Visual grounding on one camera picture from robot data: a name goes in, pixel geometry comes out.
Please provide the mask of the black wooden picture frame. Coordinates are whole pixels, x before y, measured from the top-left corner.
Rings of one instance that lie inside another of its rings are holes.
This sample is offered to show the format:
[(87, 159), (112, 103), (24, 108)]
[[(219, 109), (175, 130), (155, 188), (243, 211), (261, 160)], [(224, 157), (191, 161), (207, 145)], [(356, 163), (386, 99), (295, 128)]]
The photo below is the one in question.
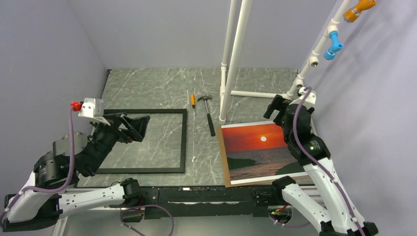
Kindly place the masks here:
[(106, 109), (105, 114), (150, 116), (144, 140), (117, 143), (98, 174), (183, 174), (186, 163), (186, 109)]

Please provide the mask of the orange handled screwdriver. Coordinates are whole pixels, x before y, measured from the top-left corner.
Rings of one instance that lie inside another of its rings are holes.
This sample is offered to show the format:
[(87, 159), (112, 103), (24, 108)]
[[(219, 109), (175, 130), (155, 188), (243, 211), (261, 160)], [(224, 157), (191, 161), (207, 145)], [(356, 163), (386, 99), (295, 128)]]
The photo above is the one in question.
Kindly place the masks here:
[(192, 106), (192, 109), (193, 109), (193, 116), (195, 116), (196, 115), (196, 102), (195, 102), (194, 94), (190, 95), (190, 101), (191, 101), (191, 106)]

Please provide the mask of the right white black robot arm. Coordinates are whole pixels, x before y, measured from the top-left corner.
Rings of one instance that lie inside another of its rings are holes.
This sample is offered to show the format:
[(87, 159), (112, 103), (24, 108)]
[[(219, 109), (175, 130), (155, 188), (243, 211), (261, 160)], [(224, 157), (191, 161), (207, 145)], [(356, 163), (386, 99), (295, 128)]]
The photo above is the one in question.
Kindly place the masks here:
[(348, 197), (336, 173), (331, 154), (324, 140), (313, 132), (312, 107), (294, 103), (276, 95), (264, 113), (283, 130), (290, 154), (312, 179), (323, 200), (318, 204), (290, 176), (272, 182), (271, 198), (277, 204), (295, 207), (321, 236), (375, 236), (379, 230), (359, 213)]

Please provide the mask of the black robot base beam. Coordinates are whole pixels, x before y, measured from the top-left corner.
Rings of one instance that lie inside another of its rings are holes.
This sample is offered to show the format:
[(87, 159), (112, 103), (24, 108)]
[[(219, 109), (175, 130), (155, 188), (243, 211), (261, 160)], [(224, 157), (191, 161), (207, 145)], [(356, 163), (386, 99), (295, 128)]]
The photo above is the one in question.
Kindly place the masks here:
[(158, 186), (140, 187), (120, 204), (127, 209), (140, 208), (144, 219), (173, 217), (250, 215), (268, 217), (286, 203), (270, 185), (258, 186)]

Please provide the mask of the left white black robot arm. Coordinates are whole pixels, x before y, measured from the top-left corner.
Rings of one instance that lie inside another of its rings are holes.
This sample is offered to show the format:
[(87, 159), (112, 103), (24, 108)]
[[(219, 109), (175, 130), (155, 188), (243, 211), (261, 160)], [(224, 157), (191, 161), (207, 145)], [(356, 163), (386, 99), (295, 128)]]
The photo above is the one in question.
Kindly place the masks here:
[(2, 231), (36, 231), (88, 209), (142, 203), (140, 185), (133, 178), (81, 194), (69, 194), (67, 189), (78, 184), (79, 176), (94, 176), (116, 143), (143, 141), (149, 121), (149, 116), (105, 115), (104, 122), (93, 123), (92, 134), (71, 131), (54, 141), (53, 149), (39, 158), (21, 190), (5, 197)]

